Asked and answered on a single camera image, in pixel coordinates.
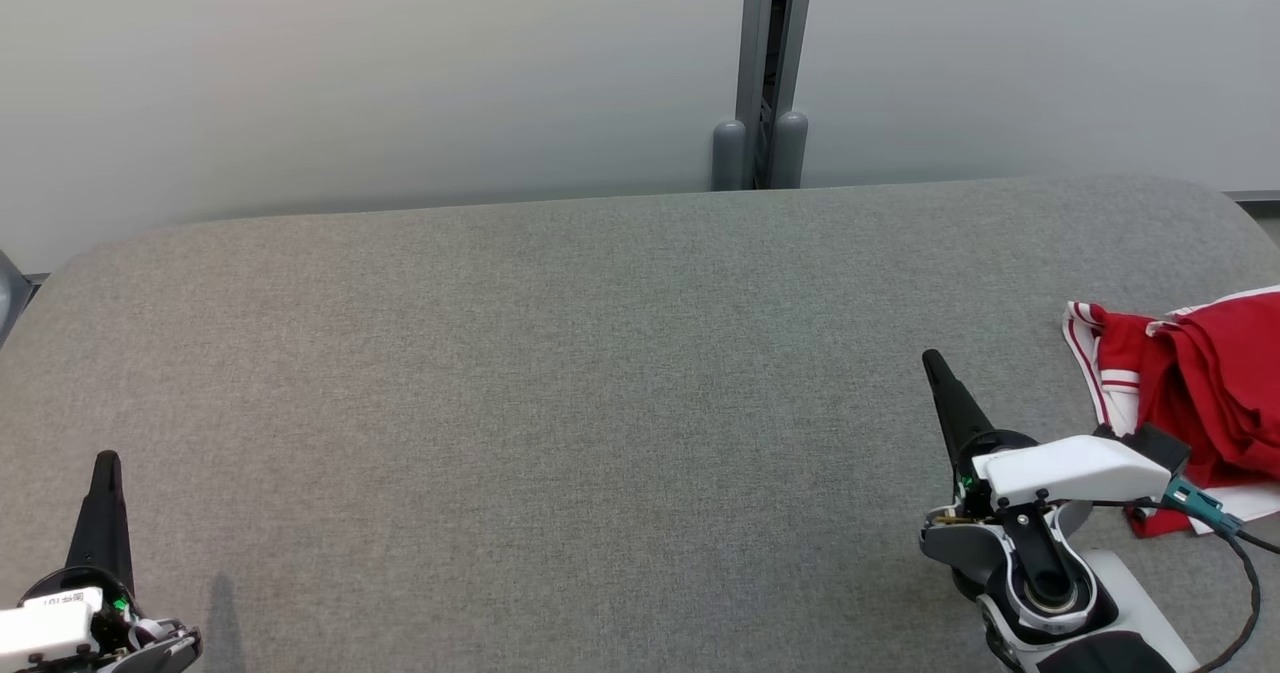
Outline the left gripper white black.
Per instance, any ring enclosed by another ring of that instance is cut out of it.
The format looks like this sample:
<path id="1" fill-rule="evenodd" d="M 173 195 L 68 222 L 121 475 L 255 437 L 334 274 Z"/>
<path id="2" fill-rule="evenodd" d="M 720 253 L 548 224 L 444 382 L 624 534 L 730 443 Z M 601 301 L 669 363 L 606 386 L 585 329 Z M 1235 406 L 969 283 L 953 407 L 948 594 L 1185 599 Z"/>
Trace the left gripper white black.
<path id="1" fill-rule="evenodd" d="M 93 670 L 131 650 L 141 618 L 134 600 L 122 461 L 96 455 L 65 568 L 38 581 L 3 610 L 4 670 Z"/>

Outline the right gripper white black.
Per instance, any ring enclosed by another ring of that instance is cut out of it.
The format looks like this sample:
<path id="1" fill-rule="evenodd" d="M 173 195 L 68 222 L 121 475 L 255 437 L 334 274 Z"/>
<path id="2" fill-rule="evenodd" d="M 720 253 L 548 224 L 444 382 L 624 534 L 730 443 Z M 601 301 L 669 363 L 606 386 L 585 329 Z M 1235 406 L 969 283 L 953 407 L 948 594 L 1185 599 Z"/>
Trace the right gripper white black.
<path id="1" fill-rule="evenodd" d="M 943 444 L 951 464 L 966 461 L 969 447 L 996 431 L 965 383 L 941 351 L 923 351 Z M 1129 503 L 1161 499 L 1172 472 L 1119 439 L 1078 435 L 1033 448 L 996 450 L 973 459 L 975 484 L 988 490 L 993 508 L 1038 503 Z"/>

